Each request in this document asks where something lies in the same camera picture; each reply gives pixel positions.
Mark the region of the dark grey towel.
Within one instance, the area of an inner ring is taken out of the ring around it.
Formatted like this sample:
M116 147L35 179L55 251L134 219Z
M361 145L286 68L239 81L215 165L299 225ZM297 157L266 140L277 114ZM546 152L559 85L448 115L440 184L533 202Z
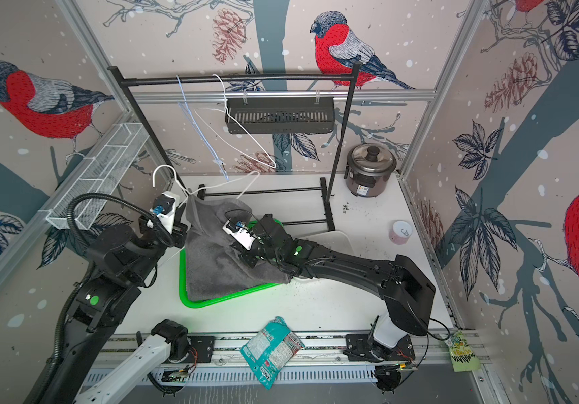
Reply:
M223 229L230 219L247 224L254 219L252 208L235 198L205 201L194 196L187 203L186 292L190 301L290 282L290 277L272 264L262 261L250 268L240 260L232 247L236 240Z

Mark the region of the white wire hanger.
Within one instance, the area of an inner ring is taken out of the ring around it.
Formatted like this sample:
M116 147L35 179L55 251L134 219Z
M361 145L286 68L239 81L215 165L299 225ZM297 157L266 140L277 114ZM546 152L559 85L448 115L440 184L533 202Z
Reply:
M231 109L230 106L228 106L228 99L226 97L226 87L225 87L225 82L223 81L223 79L220 77L220 75L218 75L217 73L213 73L212 77L216 78L218 80L218 82L220 83L220 86L222 87L222 94L223 94L223 105L224 105L224 112L225 115L227 117L227 121L230 122L232 121L233 123L236 124L237 127L239 127L242 131L244 131L244 133L249 136L249 138L254 141L254 143L259 146L262 151L265 153L265 155L270 159L270 163L264 163L261 160L256 159L256 162L262 164L265 167L268 168L272 168L272 169L276 169L277 168L277 164L275 163L275 160L271 157L271 155L267 152L267 150L260 144L259 141L257 141L252 133L250 133L250 131L248 131L247 128L245 128L245 126L243 126L243 124L237 119L235 118L235 116L233 116L231 114Z
M201 185L197 190L195 191L190 191L185 185L182 184L182 181L180 179L178 179L178 173L176 172L175 168L173 168L173 166L169 165L169 164L162 164L157 166L152 175L151 175L151 179L152 179L152 186L155 187L156 186L156 176L157 173L163 169L163 168L167 168L169 170L172 171L172 179L173 179L173 183L180 188L180 190L186 195L186 199L184 200L184 202L186 202L188 200L188 198L191 195L198 195L200 191L204 191L204 190L212 190L212 189L216 189L216 188L220 188L220 187L224 187L225 185L229 185L229 184L233 184L233 183L237 183L240 182L242 180L248 179L250 178L251 181L249 182L249 184L244 188L244 190L237 192L236 193L236 197L237 200L240 200L240 198L245 195L245 193L247 193L247 191L249 190L249 188L252 187L252 185L254 185L254 183L260 178L261 173L258 171L253 171L250 173L247 173L244 177L240 177L240 178L236 178L236 179L227 179L224 183L218 183L218 184L214 184L214 185Z

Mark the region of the white wire hanger front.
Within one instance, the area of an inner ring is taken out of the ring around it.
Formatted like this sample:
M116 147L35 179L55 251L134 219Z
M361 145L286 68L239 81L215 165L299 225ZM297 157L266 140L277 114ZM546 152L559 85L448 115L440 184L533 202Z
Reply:
M225 87L225 82L223 81L223 79L220 77L220 75L218 75L217 73L213 73L212 77L216 78L218 80L218 82L220 83L220 86L222 87L222 94L223 94L223 105L224 105L224 112L225 115L227 117L227 121L230 122L232 121L233 123L236 124L237 127L239 127L242 131L244 131L244 133L249 136L249 138L254 141L254 143L259 146L262 151L265 153L265 155L270 159L270 163L264 163L261 160L256 159L256 162L262 164L265 167L268 168L272 168L272 169L276 169L277 168L277 164L275 163L275 160L271 157L271 155L267 152L267 150L260 144L259 141L257 141L252 133L250 133L250 131L248 131L247 128L245 128L245 126L243 126L243 124L237 119L235 118L235 116L233 116L231 114L231 109L230 106L228 106L228 99L226 97L226 87Z

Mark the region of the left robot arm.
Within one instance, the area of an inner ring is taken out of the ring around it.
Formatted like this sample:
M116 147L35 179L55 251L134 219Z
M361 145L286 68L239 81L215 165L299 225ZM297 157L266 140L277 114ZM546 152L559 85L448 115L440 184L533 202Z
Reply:
M119 224L104 230L88 247L89 266L58 317L54 351L26 398L27 403L72 403L97 356L123 322L142 289L149 287L158 261L169 247L182 247L188 226L142 234Z

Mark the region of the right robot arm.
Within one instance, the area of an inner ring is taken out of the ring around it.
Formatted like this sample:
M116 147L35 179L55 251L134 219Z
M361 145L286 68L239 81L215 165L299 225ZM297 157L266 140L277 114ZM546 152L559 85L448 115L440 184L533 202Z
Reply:
M253 225L226 224L234 230L232 247L249 267L265 261L292 278L328 279L378 296L387 313L377 316L370 333L347 336L343 353L350 361L412 361L406 350L412 336L427 337L436 288L407 256L373 260L337 252L317 242L293 238L271 214Z

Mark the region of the green plastic basket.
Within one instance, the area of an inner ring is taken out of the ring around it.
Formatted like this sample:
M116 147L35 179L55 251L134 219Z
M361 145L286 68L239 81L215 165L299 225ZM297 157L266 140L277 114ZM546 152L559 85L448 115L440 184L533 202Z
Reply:
M266 262L254 268L240 260L240 244L218 222L208 230L191 228L180 256L179 297L193 309L288 284L289 276Z

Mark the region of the white plastic tray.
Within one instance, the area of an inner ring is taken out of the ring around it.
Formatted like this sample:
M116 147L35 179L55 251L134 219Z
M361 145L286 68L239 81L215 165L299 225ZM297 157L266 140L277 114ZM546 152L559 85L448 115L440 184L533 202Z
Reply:
M318 234L303 236L301 239L315 242L342 254L351 256L356 255L348 235L341 231L322 232Z

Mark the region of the teal snack packet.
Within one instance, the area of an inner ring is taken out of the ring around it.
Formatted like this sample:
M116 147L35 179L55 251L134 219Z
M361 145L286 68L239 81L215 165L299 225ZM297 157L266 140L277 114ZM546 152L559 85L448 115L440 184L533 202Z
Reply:
M257 381L270 390L282 368L303 348L304 343L284 318L276 316L240 348L240 353Z

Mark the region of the silver rice cooker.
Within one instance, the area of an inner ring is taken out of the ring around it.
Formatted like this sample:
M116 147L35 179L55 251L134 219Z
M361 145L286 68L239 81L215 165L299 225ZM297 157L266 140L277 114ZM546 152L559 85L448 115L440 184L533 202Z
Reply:
M385 191L396 166L396 157L386 147L362 144L348 152L344 179L353 195L375 198Z

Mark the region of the pink cup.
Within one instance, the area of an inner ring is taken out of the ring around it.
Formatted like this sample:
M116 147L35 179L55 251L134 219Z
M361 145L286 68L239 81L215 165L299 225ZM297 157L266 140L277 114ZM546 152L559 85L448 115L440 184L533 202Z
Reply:
M395 245L404 245L408 242L413 233L413 226L404 220L394 221L390 225L389 239Z

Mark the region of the black clothes rack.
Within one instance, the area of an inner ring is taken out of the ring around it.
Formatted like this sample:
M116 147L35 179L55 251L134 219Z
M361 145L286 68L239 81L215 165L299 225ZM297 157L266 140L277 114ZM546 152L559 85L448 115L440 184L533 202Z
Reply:
M212 82L219 82L224 84L225 82L264 82L264 81L277 81L277 80L285 80L285 81L340 81L340 82L348 82L348 94L346 98L346 105L343 113L343 122L340 125L340 141L339 145L337 146L337 150L335 153L334 162L331 167L331 175L329 178L329 182L327 183L326 187L326 180L325 178L320 178L320 187L303 187L303 188L292 188L292 189L274 189L274 190L260 190L260 191L244 191L244 195L265 195L265 194L280 194L280 193L290 193L290 192L304 192L304 191L313 191L313 190L320 190L321 191L321 199L324 207L324 219L317 219L317 220L306 220L306 221L294 221L294 222L284 222L284 225L287 226L297 226L297 225L309 225L309 224L321 224L325 223L327 225L328 232L336 231L335 222L333 218L330 198L331 192L334 185L334 181L336 178L337 167L339 164L340 156L343 149L343 139L345 136L346 129L348 127L348 118L350 114L350 109L353 103L353 96L358 82L358 76L360 74L360 67L362 65L360 63L353 64L352 73L348 75L310 75L310 74L266 74L266 73L256 73L256 74L231 74L227 75L226 77L220 77L217 74L214 74L212 77L160 77L160 78L126 78L123 76L122 72L120 72L118 67L110 66L107 67L107 70L110 72L110 75L114 79L114 82L119 86L121 91L124 94L125 99L128 101L132 113L139 119L139 122L144 126L146 129L149 138L153 142L156 150L161 158L163 158L164 162L168 165L171 165L171 160L165 152L165 149L161 145L156 133L151 127L148 119L144 115L139 103L137 102L136 98L134 97L130 88L132 87L139 87L139 86L156 86L156 85L173 85L175 83L179 84L205 84L205 83L212 83ZM293 96L289 92L280 92L279 95L274 96L274 92L225 92L223 91L222 100L228 99L227 96L233 96L236 98L241 98L243 105L245 105L244 112L242 114L248 115L250 114L252 117L256 114L270 114L274 117L281 116L285 114L287 116L291 116L294 114L295 116L301 116L298 110L294 112L289 109L291 103L283 103L279 100L283 99L290 99L290 98L305 98L306 96ZM261 96L263 100L266 100L269 105L264 107L267 110L262 111L261 107L256 107L258 109L249 108L251 103L247 101L247 97ZM300 122L300 121L269 121L269 123L254 123L254 129L260 129L262 134L267 133L286 133L290 134L290 130L298 130L299 133L314 133L316 134L316 126L319 122Z

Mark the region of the green yellow label card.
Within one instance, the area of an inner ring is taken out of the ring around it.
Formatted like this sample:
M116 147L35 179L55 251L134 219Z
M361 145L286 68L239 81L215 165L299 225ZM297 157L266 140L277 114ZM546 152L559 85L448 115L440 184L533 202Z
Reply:
M481 368L481 362L463 332L457 331L448 337L444 343L449 350L454 372L473 372Z

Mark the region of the black perforated wall basket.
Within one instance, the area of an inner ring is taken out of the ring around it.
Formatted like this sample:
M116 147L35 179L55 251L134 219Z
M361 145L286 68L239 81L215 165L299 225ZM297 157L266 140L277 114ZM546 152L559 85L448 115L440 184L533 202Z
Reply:
M335 124L334 99L330 97L229 99L228 106L252 135L326 134ZM245 134L226 116L225 123L230 134Z

